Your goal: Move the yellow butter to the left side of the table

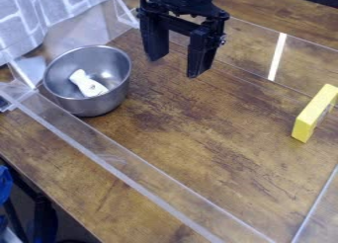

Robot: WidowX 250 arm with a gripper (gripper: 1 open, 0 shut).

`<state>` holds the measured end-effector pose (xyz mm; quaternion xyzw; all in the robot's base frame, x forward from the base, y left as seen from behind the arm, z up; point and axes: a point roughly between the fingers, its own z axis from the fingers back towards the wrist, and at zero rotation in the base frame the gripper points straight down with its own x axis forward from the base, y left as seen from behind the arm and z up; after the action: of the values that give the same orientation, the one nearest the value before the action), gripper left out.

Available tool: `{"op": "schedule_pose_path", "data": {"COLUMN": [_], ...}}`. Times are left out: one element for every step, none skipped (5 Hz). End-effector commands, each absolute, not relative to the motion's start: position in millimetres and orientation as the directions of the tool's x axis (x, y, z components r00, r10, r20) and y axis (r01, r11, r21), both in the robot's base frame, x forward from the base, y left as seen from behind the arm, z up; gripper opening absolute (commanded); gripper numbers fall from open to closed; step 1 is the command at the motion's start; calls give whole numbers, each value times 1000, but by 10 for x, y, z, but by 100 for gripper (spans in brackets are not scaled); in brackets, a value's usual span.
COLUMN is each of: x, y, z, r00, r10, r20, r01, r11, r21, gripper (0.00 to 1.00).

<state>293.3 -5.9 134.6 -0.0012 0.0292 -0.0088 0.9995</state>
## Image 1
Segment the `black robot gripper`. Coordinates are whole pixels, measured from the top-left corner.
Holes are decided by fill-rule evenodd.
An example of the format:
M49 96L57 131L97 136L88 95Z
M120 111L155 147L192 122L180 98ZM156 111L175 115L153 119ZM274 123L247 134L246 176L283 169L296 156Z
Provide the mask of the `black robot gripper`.
M218 47L224 44L224 22L230 14L214 0L140 0L140 32L149 61L169 53L169 30L189 34L187 77L211 68Z

